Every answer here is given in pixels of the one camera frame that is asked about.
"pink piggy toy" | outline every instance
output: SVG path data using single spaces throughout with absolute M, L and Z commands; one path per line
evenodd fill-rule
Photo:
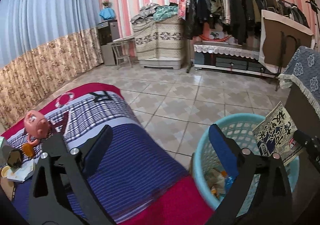
M 35 147 L 40 143 L 40 139 L 47 138 L 50 124 L 43 114 L 36 110 L 30 110 L 24 120 L 24 127 L 28 133 L 28 143 Z

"blue curtain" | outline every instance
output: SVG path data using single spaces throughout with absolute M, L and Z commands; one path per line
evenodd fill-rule
M 1 0 L 0 68 L 23 53 L 101 22 L 99 0 Z

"paper cup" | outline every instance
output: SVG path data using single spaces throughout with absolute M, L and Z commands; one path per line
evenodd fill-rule
M 1 176 L 3 178 L 6 178 L 7 177 L 7 171 L 10 169 L 10 166 L 9 165 L 6 165 L 5 167 L 2 168 L 1 170 Z

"blue gripper pad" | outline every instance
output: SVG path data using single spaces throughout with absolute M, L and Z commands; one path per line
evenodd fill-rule
M 213 124 L 209 128 L 209 141 L 229 176 L 235 179 L 238 175 L 237 157 L 233 154 L 224 139 L 225 135 L 220 128 Z

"white fringe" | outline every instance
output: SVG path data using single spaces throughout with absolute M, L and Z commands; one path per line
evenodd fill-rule
M 311 91 L 308 88 L 306 88 L 304 84 L 295 75 L 280 74 L 279 81 L 281 88 L 289 88 L 292 86 L 292 83 L 295 83 L 300 88 L 301 92 L 306 96 L 308 102 L 314 108 L 320 120 L 320 106 L 318 101 L 314 98 Z

